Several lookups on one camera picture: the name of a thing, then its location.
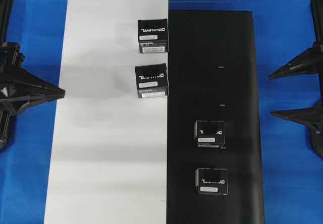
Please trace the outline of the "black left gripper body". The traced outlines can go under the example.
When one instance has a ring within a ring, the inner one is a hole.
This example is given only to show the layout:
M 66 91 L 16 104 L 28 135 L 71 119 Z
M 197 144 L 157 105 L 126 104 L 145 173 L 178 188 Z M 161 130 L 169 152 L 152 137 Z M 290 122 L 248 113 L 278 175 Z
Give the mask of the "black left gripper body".
M 15 42 L 1 42 L 1 81 L 23 83 L 21 65 L 25 56 L 20 52 L 20 45 Z

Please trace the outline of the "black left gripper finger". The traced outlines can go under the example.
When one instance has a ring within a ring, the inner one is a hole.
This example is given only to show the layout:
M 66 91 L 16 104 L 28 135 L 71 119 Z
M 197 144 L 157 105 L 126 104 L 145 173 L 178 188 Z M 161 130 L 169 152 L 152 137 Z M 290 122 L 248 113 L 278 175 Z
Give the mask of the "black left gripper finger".
M 64 97 L 65 90 L 23 68 L 1 67 L 1 106 L 9 113 L 22 113 L 28 108 Z

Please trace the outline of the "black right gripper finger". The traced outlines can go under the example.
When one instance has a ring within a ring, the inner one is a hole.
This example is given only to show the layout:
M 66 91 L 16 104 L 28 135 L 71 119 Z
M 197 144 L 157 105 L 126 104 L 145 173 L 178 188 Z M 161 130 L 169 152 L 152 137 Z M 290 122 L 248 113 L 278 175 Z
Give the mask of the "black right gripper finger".
M 315 153 L 322 153 L 322 106 L 309 108 L 272 111 L 271 115 L 283 120 L 304 125 L 310 129 L 311 148 Z
M 278 68 L 269 79 L 284 78 L 301 74 L 315 74 L 322 71 L 322 43 L 314 43 L 301 54 Z

